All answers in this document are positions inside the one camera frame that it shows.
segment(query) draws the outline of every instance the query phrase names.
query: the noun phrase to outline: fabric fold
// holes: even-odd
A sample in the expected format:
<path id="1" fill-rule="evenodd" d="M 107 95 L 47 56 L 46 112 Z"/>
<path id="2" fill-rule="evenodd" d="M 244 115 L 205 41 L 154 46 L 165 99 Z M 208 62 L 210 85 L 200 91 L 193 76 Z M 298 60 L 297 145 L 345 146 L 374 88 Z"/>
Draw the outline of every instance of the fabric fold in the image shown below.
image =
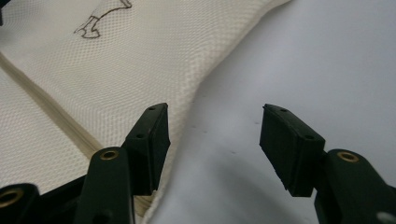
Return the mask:
<path id="1" fill-rule="evenodd" d="M 0 37 L 0 50 L 103 147 L 120 146 L 146 107 L 169 104 L 172 146 L 160 189 L 153 203 L 152 198 L 135 200 L 140 216 L 151 204 L 146 223 L 163 196 L 200 83 L 268 10 L 287 1 L 90 0 L 89 6 L 76 3 L 74 18 L 66 11 L 71 20 L 57 31 L 59 17 L 65 15 L 48 28 L 32 28 L 24 20 L 44 20 L 35 14 L 42 8 L 32 7 L 30 14 L 18 17 L 12 7 L 25 3 L 15 0 L 5 10 L 0 36 L 21 38 Z M 36 5 L 44 7 L 43 2 Z M 53 8 L 62 8 L 57 2 Z M 40 35 L 46 35 L 45 41 Z M 37 45 L 18 45 L 23 41 Z"/>

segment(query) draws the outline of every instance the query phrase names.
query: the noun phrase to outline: woven texture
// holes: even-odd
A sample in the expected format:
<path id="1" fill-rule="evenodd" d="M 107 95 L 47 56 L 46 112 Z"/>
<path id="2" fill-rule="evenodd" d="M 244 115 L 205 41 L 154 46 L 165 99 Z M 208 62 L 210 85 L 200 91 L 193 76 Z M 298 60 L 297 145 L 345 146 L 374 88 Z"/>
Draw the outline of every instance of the woven texture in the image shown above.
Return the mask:
<path id="1" fill-rule="evenodd" d="M 2 70 L 0 90 L 0 188 L 29 182 L 44 193 L 86 174 L 87 158 Z"/>
<path id="2" fill-rule="evenodd" d="M 0 50 L 104 147 L 120 146 L 145 108 L 168 103 L 172 146 L 156 206 L 199 84 L 287 0 L 56 0 L 42 16 L 44 2 L 7 6 Z"/>

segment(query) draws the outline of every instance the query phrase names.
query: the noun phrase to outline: metal rivet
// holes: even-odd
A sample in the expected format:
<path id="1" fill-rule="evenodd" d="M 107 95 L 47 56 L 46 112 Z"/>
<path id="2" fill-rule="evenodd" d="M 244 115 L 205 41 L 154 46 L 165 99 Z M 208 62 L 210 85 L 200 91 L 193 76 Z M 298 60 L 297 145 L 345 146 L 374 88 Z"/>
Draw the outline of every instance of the metal rivet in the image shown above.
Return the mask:
<path id="1" fill-rule="evenodd" d="M 349 162 L 357 162 L 359 161 L 359 157 L 357 157 L 356 155 L 350 153 L 350 152 L 346 152 L 346 151 L 341 151 L 337 153 L 337 156 L 339 158 L 341 158 L 344 161 L 349 161 Z"/>
<path id="2" fill-rule="evenodd" d="M 105 151 L 100 155 L 102 161 L 110 161 L 116 159 L 119 156 L 119 152 L 116 150 Z"/>
<path id="3" fill-rule="evenodd" d="M 0 208 L 14 204 L 23 196 L 22 189 L 9 189 L 0 194 Z"/>

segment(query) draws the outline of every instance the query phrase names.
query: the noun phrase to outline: clamp jaw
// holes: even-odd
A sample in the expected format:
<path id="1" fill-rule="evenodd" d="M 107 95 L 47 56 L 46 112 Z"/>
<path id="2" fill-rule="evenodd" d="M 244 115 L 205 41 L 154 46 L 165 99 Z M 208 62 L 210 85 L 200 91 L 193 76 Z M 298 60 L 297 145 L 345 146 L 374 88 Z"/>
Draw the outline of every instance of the clamp jaw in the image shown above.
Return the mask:
<path id="1" fill-rule="evenodd" d="M 167 107 L 146 109 L 122 146 L 97 151 L 74 181 L 43 195 L 33 184 L 0 189 L 1 223 L 134 223 L 134 195 L 151 195 L 160 184 L 170 146 Z"/>
<path id="2" fill-rule="evenodd" d="M 325 140 L 289 110 L 265 105 L 260 146 L 292 197 L 311 197 L 320 224 L 396 223 L 396 189 L 358 153 Z"/>

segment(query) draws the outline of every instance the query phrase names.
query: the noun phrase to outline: white background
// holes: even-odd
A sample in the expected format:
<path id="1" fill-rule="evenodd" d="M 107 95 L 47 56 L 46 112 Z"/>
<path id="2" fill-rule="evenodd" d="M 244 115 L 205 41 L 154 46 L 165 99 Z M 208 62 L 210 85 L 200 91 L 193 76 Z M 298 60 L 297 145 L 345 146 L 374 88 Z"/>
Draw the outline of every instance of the white background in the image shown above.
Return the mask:
<path id="1" fill-rule="evenodd" d="M 152 223 L 318 223 L 259 146 L 264 104 L 396 186 L 396 1 L 293 0 L 264 16 L 202 84 Z"/>

